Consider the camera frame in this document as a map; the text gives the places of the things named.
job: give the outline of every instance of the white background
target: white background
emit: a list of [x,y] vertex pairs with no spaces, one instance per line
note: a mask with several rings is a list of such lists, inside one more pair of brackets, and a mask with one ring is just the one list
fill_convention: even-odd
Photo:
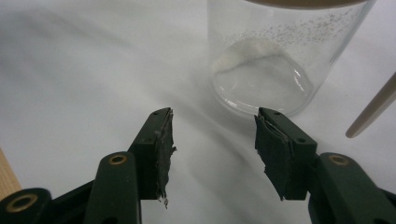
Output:
[[[396,1],[379,0],[312,103],[291,119],[318,153],[355,159],[396,192],[396,104],[364,133],[352,121],[396,71]],[[254,149],[255,126],[206,87],[205,1],[0,3],[0,146],[23,188],[56,198],[94,179],[148,115],[174,109],[169,205],[142,202],[143,223],[310,223],[281,202]]]

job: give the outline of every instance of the wooden dowel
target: wooden dowel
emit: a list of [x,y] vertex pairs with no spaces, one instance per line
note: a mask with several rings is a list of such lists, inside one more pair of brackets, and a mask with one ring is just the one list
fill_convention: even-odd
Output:
[[20,182],[0,148],[0,201],[18,190],[21,190]]

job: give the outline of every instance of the brass screw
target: brass screw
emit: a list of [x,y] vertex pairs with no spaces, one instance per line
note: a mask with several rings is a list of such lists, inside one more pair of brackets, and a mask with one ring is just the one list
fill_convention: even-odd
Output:
[[17,213],[23,211],[37,201],[38,197],[35,194],[24,194],[12,200],[6,207],[9,213]]
[[122,163],[125,163],[127,160],[127,157],[122,155],[122,154],[118,154],[118,155],[114,155],[112,157],[110,157],[110,159],[108,159],[108,163],[112,164],[112,165],[120,165]]
[[329,159],[330,159],[330,161],[332,161],[332,163],[334,163],[336,165],[346,166],[349,164],[349,160],[343,156],[330,155]]

